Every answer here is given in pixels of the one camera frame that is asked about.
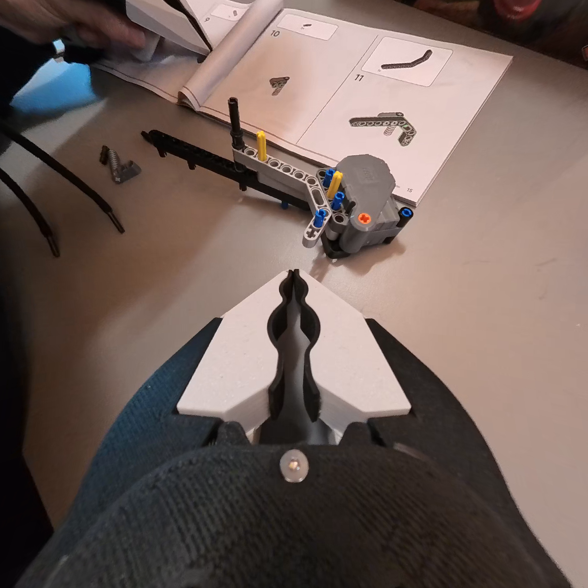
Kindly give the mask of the white instruction booklet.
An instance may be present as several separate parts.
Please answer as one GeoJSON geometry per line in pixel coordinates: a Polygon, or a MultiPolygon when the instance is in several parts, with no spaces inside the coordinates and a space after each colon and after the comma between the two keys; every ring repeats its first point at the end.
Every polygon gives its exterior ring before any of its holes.
{"type": "Polygon", "coordinates": [[[147,30],[143,51],[96,63],[132,84],[229,122],[228,98],[253,136],[334,166],[369,154],[393,195],[416,206],[512,57],[370,28],[283,1],[188,1],[213,50],[200,55],[147,30]]]}

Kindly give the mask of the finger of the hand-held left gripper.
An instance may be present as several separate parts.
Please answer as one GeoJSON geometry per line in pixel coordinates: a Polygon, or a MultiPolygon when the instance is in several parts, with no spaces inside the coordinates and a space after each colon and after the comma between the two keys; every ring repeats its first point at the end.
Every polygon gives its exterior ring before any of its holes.
{"type": "Polygon", "coordinates": [[[213,50],[188,1],[126,1],[127,17],[134,23],[200,55],[213,50]]]}

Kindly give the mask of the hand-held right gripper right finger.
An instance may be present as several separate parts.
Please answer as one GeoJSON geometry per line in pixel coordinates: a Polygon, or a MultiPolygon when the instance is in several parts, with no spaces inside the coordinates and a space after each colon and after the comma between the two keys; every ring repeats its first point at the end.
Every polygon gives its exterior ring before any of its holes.
{"type": "Polygon", "coordinates": [[[320,419],[341,435],[352,422],[407,415],[411,404],[363,314],[305,271],[300,276],[320,324],[309,356],[320,419]]]}

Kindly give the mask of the grey spring toy piece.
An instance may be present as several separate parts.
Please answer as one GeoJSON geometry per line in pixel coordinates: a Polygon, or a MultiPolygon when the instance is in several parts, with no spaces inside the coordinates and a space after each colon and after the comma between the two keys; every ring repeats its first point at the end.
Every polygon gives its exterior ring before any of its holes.
{"type": "Polygon", "coordinates": [[[139,165],[132,160],[125,164],[122,163],[119,154],[107,145],[102,146],[99,161],[102,165],[108,166],[112,180],[117,185],[138,176],[142,172],[139,165]]]}

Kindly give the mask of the black hoodie drawstring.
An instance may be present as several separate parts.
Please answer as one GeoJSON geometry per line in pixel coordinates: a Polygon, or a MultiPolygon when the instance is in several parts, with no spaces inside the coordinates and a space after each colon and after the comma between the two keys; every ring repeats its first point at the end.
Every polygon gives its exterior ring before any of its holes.
{"type": "Polygon", "coordinates": [[[23,204],[27,212],[33,218],[35,224],[40,230],[42,236],[47,240],[52,255],[55,258],[60,257],[59,247],[55,238],[55,235],[49,226],[48,222],[41,214],[40,210],[36,207],[31,198],[26,195],[22,188],[14,181],[9,174],[1,169],[1,182],[13,192],[18,200],[23,204]]]}
{"type": "Polygon", "coordinates": [[[40,149],[36,144],[22,136],[20,133],[12,129],[6,122],[1,121],[1,133],[9,138],[20,147],[24,148],[31,155],[45,163],[56,173],[60,174],[63,178],[69,181],[72,185],[77,187],[83,194],[87,195],[93,202],[95,202],[101,211],[103,211],[112,221],[115,228],[120,232],[124,233],[125,229],[119,219],[116,217],[114,210],[110,204],[102,198],[95,190],[89,187],[83,180],[81,180],[76,174],[70,172],[65,166],[60,164],[56,159],[50,156],[47,152],[40,149]]]}

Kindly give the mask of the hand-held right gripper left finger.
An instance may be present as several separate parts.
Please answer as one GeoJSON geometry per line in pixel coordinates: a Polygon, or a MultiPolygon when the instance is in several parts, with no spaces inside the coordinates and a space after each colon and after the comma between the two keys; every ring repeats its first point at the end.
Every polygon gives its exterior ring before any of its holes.
{"type": "Polygon", "coordinates": [[[277,274],[223,315],[177,404],[179,414],[238,422],[247,435],[268,420],[278,363],[268,321],[287,277],[287,270],[277,274]]]}

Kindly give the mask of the light blue plastic sheet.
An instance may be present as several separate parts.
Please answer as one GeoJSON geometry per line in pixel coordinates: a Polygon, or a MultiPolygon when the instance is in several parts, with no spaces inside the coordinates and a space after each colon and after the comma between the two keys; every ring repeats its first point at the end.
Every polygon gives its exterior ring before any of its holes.
{"type": "Polygon", "coordinates": [[[24,116],[54,116],[98,100],[90,86],[44,84],[19,92],[11,101],[13,111],[24,116]]]}

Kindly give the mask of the grey black toy brick assembly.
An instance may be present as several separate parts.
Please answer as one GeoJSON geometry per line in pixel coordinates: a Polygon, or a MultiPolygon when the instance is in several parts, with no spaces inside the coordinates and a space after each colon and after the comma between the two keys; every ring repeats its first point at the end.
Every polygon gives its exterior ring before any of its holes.
{"type": "Polygon", "coordinates": [[[411,208],[396,203],[396,182],[384,160],[368,154],[351,155],[334,168],[310,174],[268,155],[261,131],[257,145],[247,145],[237,98],[228,99],[228,109],[233,160],[159,130],[142,131],[141,135],[162,158],[175,156],[191,170],[200,167],[234,181],[243,192],[250,188],[283,205],[310,211],[303,246],[313,248],[321,242],[329,259],[347,258],[364,247],[391,243],[414,216],[411,208]]]}

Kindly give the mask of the person's left forearm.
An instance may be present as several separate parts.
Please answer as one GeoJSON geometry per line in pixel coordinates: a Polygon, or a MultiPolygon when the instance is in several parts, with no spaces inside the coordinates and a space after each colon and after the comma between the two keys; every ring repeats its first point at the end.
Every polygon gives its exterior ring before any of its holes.
{"type": "Polygon", "coordinates": [[[53,42],[37,44],[1,27],[1,118],[14,96],[56,55],[53,42]]]}

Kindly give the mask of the person's black hoodie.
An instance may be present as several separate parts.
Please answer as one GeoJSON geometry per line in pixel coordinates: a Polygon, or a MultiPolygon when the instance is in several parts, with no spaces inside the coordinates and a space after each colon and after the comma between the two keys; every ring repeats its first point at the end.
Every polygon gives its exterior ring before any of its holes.
{"type": "Polygon", "coordinates": [[[53,527],[24,457],[28,373],[8,271],[1,263],[1,587],[13,587],[53,527]]]}

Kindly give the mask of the person's left hand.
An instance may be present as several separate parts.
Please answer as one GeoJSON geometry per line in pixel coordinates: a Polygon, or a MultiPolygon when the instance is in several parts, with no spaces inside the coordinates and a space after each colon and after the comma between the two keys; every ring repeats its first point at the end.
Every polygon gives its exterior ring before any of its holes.
{"type": "Polygon", "coordinates": [[[139,26],[98,1],[1,1],[1,26],[33,43],[53,41],[71,29],[92,48],[111,42],[145,46],[139,26]]]}

